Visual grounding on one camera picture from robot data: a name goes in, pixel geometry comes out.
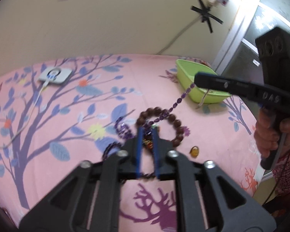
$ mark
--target green container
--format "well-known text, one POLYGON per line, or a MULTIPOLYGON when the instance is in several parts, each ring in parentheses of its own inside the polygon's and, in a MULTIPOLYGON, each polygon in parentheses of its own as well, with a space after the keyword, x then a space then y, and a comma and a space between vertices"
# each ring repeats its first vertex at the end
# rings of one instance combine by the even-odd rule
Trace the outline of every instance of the green container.
MULTIPOLYGON (((197 74, 198 72, 207 72, 210 74, 216 74, 215 71, 213 71, 208 66, 187 60, 181 59, 176 60, 176 66, 177 66, 177 78, 185 90, 194 82, 194 75, 197 74)), ((206 89, 195 87, 191 90, 189 96, 192 99, 192 101, 199 103, 202 100, 206 91, 207 91, 206 89)), ((229 96, 231 95, 224 91, 209 90, 209 93, 205 97, 204 103, 205 104, 219 103, 229 96)))

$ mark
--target pink tablecloth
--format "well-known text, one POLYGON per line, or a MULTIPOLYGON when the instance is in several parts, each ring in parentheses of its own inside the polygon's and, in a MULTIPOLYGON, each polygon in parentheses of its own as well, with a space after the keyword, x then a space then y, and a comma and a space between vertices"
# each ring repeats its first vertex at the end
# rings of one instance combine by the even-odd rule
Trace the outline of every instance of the pink tablecloth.
MULTIPOLYGON (((28 127, 11 146, 0 150, 0 205, 16 224, 80 161, 101 160, 106 146, 119 140, 113 127, 118 117, 127 114, 125 122, 135 131, 141 111, 172 106, 183 93, 175 76, 176 59, 153 55, 68 58, 0 77, 3 146, 28 121, 41 87, 39 74, 47 66, 74 70, 64 87, 49 85, 42 92, 28 127)), ((216 161, 252 195, 263 175, 252 135, 255 118, 235 96, 221 104, 195 107, 186 98, 174 110, 186 129, 178 150, 197 162, 216 161), (197 159, 189 155, 192 146, 200 148, 197 159)), ((166 121, 160 126, 162 138, 175 136, 166 121)), ((153 170, 147 152, 142 167, 144 172, 153 170)), ((172 191, 173 182, 127 182, 122 188, 120 231, 175 231, 172 191), (162 200, 165 194, 168 204, 162 200)))

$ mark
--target yellow flower print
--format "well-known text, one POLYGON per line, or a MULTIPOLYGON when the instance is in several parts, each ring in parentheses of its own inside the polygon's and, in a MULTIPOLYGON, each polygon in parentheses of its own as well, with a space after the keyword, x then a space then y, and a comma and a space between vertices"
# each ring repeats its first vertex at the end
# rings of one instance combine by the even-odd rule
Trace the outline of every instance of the yellow flower print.
POLYGON ((27 82, 27 80, 24 79, 24 78, 22 78, 21 80, 18 81, 18 83, 19 83, 20 85, 24 85, 26 82, 27 82))
POLYGON ((100 124, 91 125, 88 129, 88 133, 90 136, 93 137, 95 140, 99 138, 103 138, 105 135, 105 128, 100 124))

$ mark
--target silver screw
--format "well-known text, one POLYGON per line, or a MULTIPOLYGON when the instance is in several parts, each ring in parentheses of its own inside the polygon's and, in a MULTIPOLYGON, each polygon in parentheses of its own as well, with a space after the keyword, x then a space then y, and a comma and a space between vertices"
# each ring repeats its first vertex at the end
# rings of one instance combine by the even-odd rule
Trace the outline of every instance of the silver screw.
POLYGON ((178 157, 178 152, 175 150, 170 150, 170 151, 168 151, 168 156, 171 158, 176 158, 176 157, 178 157))
POLYGON ((129 153, 126 150, 119 150, 116 154, 119 157, 126 157, 129 153))
POLYGON ((81 168, 89 168, 91 167, 91 162, 89 160, 84 160, 81 162, 81 168))
POLYGON ((204 166, 208 169, 211 169, 211 168, 214 168, 216 166, 216 164, 212 160, 208 160, 208 161, 204 162, 204 166))

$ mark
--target hand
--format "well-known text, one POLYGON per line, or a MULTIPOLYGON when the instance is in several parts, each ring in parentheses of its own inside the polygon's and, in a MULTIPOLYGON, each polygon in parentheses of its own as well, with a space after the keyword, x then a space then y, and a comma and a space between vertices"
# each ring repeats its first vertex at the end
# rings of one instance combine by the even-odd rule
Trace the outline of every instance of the hand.
MULTIPOLYGON (((265 110, 259 111, 258 120, 256 123, 256 131, 254 132, 254 138, 257 143, 259 152, 264 158, 269 157, 271 150, 278 148, 278 133, 270 127, 271 120, 266 115, 265 110)), ((280 131, 286 133, 285 144, 282 148, 281 157, 284 156, 290 150, 290 118, 284 119, 280 123, 280 131)))

